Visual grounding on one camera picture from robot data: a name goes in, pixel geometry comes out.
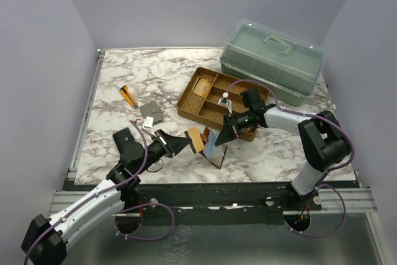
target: white wall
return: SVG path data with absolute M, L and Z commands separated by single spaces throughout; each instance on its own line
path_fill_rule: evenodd
M 0 260 L 65 178 L 96 66 L 71 0 L 0 0 Z
M 220 46 L 245 17 L 321 43 L 345 0 L 73 0 L 100 48 Z
M 324 77 L 357 147 L 397 261 L 397 2 L 347 0 L 324 40 Z

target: marble table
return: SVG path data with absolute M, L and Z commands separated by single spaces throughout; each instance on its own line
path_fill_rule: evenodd
M 164 121 L 155 125 L 172 135 L 183 136 L 190 127 L 200 125 L 179 117 L 176 103 L 190 77 L 199 66 L 220 71 L 220 48 L 149 48 L 107 50 L 100 71 L 83 150 L 75 179 L 77 185 L 93 185 L 105 178 L 117 164 L 119 153 L 112 134 L 130 127 L 129 120 L 141 117 L 120 94 L 127 85 L 139 105 L 155 100 L 164 114 Z M 313 96 L 299 108 L 306 112 L 334 111 L 326 85 L 321 78 Z M 208 164 L 200 155 L 185 148 L 173 159 L 163 158 L 164 167 L 158 173 L 143 173 L 142 183 L 198 182 L 273 182 L 290 181 L 305 162 L 300 137 L 267 128 L 258 130 L 253 142 L 236 140 L 229 150 L 222 169 Z M 333 172 L 326 180 L 353 181 L 351 166 Z

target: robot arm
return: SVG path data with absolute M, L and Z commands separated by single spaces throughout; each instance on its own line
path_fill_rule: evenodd
M 39 215 L 31 221 L 21 248 L 25 253 L 31 250 L 29 258 L 34 265 L 61 264 L 67 250 L 101 221 L 125 208 L 139 205 L 135 188 L 140 179 L 131 177 L 139 174 L 137 171 L 143 166 L 144 148 L 134 140 L 129 128 L 115 133 L 113 138 L 120 152 L 120 161 L 106 179 L 51 218 Z M 156 131 L 152 139 L 141 172 L 163 156 L 172 158 L 191 142 L 188 138 L 170 136 L 162 130 Z
M 223 128 L 215 145 L 235 140 L 239 138 L 242 129 L 257 125 L 299 135 L 307 162 L 289 185 L 291 202 L 298 202 L 313 192 L 327 170 L 351 152 L 350 143 L 340 130 L 322 120 L 326 119 L 339 126 L 332 112 L 325 110 L 318 113 L 320 119 L 294 115 L 280 110 L 274 104 L 266 105 L 255 88 L 242 92 L 241 97 L 249 110 L 239 115 L 229 113 L 223 116 Z

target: box lid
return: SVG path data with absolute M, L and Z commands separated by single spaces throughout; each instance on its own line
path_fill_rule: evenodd
M 243 19 L 226 41 L 221 61 L 309 96 L 325 53 L 318 45 Z

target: wooden compartment organizer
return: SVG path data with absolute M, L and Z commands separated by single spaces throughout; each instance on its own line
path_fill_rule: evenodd
M 199 78 L 206 79 L 212 84 L 211 90 L 206 98 L 198 96 L 192 91 L 193 85 Z M 239 79 L 228 76 L 227 74 L 221 74 L 206 68 L 197 68 L 176 105 L 178 115 L 204 124 L 210 128 L 221 130 L 223 125 L 223 114 L 228 113 L 228 109 L 218 105 L 218 101 L 230 84 L 237 80 Z M 243 104 L 240 93 L 250 88 L 257 88 L 263 100 L 267 102 L 269 92 L 265 88 L 254 83 L 241 82 L 234 85 L 229 92 L 233 113 L 239 114 L 248 110 Z M 257 128 L 252 132 L 243 130 L 241 132 L 241 138 L 246 141 L 253 141 L 256 132 Z

